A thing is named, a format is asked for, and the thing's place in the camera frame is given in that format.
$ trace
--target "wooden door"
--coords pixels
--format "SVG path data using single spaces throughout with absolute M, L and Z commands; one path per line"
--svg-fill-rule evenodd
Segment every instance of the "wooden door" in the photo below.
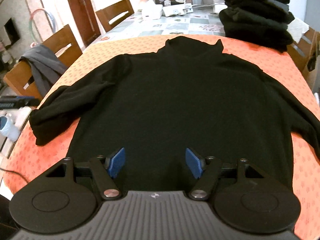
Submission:
M 100 36 L 98 23 L 90 0 L 68 0 L 81 38 L 85 46 Z

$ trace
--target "black shirt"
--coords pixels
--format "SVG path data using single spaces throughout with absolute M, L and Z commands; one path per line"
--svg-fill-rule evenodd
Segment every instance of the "black shirt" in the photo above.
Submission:
M 246 158 L 292 188 L 295 131 L 319 154 L 320 122 L 256 65 L 186 37 L 157 53 L 119 55 L 31 113 L 44 145 L 81 117 L 67 156 L 76 162 L 125 147 L 122 190 L 189 190 L 186 147 L 203 157 Z

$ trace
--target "ribbed surface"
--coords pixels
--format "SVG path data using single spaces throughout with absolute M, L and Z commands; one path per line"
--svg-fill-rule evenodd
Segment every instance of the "ribbed surface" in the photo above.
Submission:
M 13 240 L 298 240 L 291 233 L 251 236 L 221 223 L 205 202 L 183 192 L 134 192 L 105 202 L 86 225 L 41 236 L 20 231 Z

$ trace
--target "dining table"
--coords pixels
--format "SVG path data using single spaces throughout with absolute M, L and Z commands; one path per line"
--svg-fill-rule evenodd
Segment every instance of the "dining table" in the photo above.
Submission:
M 320 108 L 289 54 L 249 42 L 224 37 L 223 25 L 212 8 L 197 9 L 183 16 L 143 20 L 137 12 L 93 42 L 45 96 L 62 85 L 70 86 L 94 68 L 119 54 L 157 52 L 166 40 L 183 35 L 208 44 L 218 40 L 223 53 L 233 54 L 256 64 L 284 85 L 305 107 L 320 119 Z M 79 119 L 45 146 L 37 146 L 30 124 L 22 131 L 7 164 L 8 170 L 21 173 L 29 181 L 65 158 Z M 320 237 L 320 162 L 312 147 L 297 133 L 292 133 L 294 170 L 293 191 L 301 203 L 295 233 L 303 240 Z M 4 182 L 15 193 L 25 186 L 16 174 L 5 173 Z

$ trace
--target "blue gripper pad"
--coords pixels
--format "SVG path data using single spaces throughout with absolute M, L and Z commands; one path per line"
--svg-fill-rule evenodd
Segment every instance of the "blue gripper pad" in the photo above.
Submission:
M 125 150 L 121 148 L 111 159 L 108 167 L 108 174 L 115 179 L 125 163 Z
M 202 176 L 205 161 L 198 154 L 193 153 L 189 148 L 186 149 L 186 164 L 196 179 L 199 179 Z

